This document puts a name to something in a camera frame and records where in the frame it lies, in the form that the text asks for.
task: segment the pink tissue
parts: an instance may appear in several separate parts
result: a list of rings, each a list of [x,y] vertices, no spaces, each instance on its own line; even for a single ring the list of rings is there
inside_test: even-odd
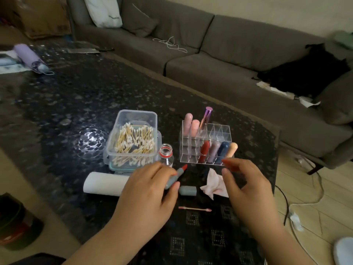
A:
[[[223,177],[218,175],[212,168],[210,168],[207,175],[207,185],[200,187],[200,189],[204,192],[204,194],[210,196],[212,200],[214,194],[229,197]]]

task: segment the white tote bag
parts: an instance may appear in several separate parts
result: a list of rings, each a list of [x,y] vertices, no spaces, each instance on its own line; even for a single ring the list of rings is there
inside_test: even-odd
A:
[[[99,28],[120,28],[122,21],[117,0],[85,0],[87,10]]]

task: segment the bottle neck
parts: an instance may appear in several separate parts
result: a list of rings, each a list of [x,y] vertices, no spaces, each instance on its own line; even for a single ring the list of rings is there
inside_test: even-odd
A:
[[[170,144],[162,144],[161,148],[159,149],[159,155],[162,158],[170,158],[173,156],[173,148]]]

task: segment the black glass table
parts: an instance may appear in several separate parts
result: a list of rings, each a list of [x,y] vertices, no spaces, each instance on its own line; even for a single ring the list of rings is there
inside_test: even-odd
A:
[[[274,188],[277,127],[112,53],[63,52],[68,47],[73,45],[50,42],[33,47],[55,75],[0,75],[0,146],[81,243],[109,221],[118,200],[85,194],[82,188],[91,171],[112,173],[103,163],[102,150],[121,109],[157,113],[162,141],[172,145],[173,167],[178,169],[183,165],[178,145],[181,121],[188,112],[201,119],[205,107],[213,107],[211,122],[229,125],[239,145],[235,157],[252,160]],[[197,196],[179,196],[169,221],[131,264],[264,263],[261,249],[229,199],[215,195],[212,201],[199,189],[210,167],[221,173],[219,166],[188,166],[180,182],[196,186]],[[235,177],[240,186],[245,184]]]

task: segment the white slipper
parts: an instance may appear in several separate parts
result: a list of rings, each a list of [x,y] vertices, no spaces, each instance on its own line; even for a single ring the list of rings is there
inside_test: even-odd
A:
[[[338,240],[333,249],[336,265],[353,264],[353,238],[345,237]]]

